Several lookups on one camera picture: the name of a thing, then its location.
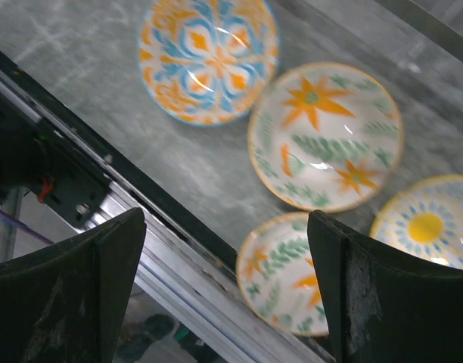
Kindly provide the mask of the orange flower leaf bowl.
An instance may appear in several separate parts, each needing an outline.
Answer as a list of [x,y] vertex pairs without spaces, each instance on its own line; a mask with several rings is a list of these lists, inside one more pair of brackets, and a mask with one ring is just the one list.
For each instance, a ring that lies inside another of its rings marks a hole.
[[307,213],[275,217],[253,230],[238,253],[240,291],[267,324],[303,337],[328,335],[307,239]]

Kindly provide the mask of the aluminium mounting rail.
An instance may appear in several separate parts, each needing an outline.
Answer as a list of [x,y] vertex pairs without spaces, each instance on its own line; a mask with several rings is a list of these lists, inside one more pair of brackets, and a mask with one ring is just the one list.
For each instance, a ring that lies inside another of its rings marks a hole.
[[226,361],[332,360],[323,339],[254,315],[232,271],[235,251],[1,51],[0,120],[34,132],[39,165],[24,184],[75,231],[142,209],[136,284]]

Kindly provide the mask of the yellow sun blue bowl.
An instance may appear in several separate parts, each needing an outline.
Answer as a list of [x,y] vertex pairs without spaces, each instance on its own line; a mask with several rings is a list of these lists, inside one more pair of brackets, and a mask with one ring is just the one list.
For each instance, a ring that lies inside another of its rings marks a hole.
[[377,214],[370,236],[463,270],[463,175],[426,178],[399,192]]

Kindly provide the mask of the blue orange patterned bowl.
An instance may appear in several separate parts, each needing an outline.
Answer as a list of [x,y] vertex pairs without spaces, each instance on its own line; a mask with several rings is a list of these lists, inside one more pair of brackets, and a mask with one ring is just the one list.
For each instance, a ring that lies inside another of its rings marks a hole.
[[278,68],[266,1],[155,1],[138,34],[145,88],[171,117],[196,126],[246,115]]

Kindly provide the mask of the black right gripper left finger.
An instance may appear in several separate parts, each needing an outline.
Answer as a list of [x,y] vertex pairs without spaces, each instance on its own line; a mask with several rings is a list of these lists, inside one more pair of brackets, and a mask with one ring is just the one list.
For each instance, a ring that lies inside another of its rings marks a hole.
[[144,246],[141,208],[0,262],[0,362],[110,362]]

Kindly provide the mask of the orange star flower bowl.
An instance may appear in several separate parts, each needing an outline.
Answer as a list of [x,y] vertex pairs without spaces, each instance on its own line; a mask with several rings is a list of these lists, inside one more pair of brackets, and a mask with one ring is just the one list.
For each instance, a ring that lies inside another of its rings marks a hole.
[[285,203],[338,213],[375,197],[399,165],[404,128],[390,93],[372,76],[333,62],[280,76],[247,130],[250,161]]

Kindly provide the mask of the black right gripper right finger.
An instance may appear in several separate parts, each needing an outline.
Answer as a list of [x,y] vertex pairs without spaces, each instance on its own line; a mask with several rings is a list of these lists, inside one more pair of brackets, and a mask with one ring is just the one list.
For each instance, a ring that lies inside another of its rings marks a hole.
[[463,270],[404,253],[320,210],[308,241],[338,362],[463,362]]

